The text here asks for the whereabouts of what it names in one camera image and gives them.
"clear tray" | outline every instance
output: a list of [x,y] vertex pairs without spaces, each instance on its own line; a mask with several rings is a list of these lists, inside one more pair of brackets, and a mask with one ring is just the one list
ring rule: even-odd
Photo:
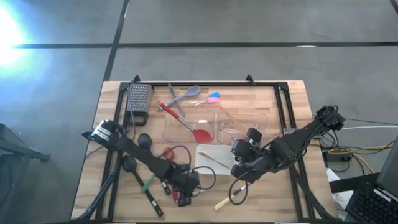
[[[215,114],[212,110],[199,110],[186,112],[186,117],[182,117],[194,129],[203,129],[211,135],[211,141],[215,138]],[[193,133],[184,125],[177,121],[173,116],[166,113],[165,129],[163,139],[169,142],[196,142]]]
[[231,116],[243,129],[229,119],[223,112],[219,113],[217,116],[217,140],[219,143],[232,145],[235,139],[245,138],[249,128],[256,128],[262,133],[262,143],[267,141],[268,117],[266,115],[231,114]]

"black ladle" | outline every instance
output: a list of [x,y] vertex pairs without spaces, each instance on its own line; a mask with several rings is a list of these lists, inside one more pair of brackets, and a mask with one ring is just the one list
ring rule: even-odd
[[[130,172],[136,177],[138,184],[141,187],[144,186],[142,179],[139,177],[139,175],[137,173],[137,161],[135,158],[133,158],[132,156],[129,156],[129,155],[124,156],[122,159],[122,167],[123,167],[124,171]],[[152,194],[149,192],[148,189],[146,189],[144,193],[147,195],[147,198],[150,201],[150,204],[155,209],[157,215],[159,217],[162,217],[164,213],[163,213],[162,209],[160,208],[160,206],[157,204],[157,202],[154,199],[154,197],[152,196]]]
[[[152,152],[150,151],[150,147],[152,146],[152,139],[147,133],[142,133],[139,135],[138,146],[140,148],[143,148],[143,150],[152,154]],[[167,185],[164,179],[160,179],[160,183],[162,184],[163,190],[166,193],[166,195],[172,194],[172,191],[170,190],[169,186]]]

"metal grater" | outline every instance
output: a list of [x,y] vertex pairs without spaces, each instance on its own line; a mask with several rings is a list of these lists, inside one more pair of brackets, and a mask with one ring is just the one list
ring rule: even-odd
[[130,83],[129,98],[127,99],[127,120],[129,124],[132,124],[132,120],[130,119],[131,110],[134,115],[136,126],[143,126],[146,124],[153,93],[154,88],[152,85]]

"pink sponge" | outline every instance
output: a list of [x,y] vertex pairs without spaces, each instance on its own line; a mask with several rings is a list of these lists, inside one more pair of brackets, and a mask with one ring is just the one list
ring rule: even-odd
[[209,103],[219,103],[220,99],[218,97],[209,97]]

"concrete floor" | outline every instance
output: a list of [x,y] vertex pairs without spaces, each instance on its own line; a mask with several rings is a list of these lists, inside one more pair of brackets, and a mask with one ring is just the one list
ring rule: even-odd
[[[111,43],[123,0],[1,1],[18,29],[0,42]],[[398,41],[388,0],[135,0],[121,42]],[[69,219],[110,49],[26,49],[0,57],[0,122],[50,153],[32,161],[8,223]],[[397,123],[398,47],[119,49],[111,80],[305,80],[313,112],[338,105],[347,118]],[[372,125],[354,121],[346,126]],[[377,146],[398,129],[347,130],[341,144]],[[380,170],[382,152],[365,159]],[[342,169],[344,164],[331,164]],[[361,175],[359,166],[340,177]]]

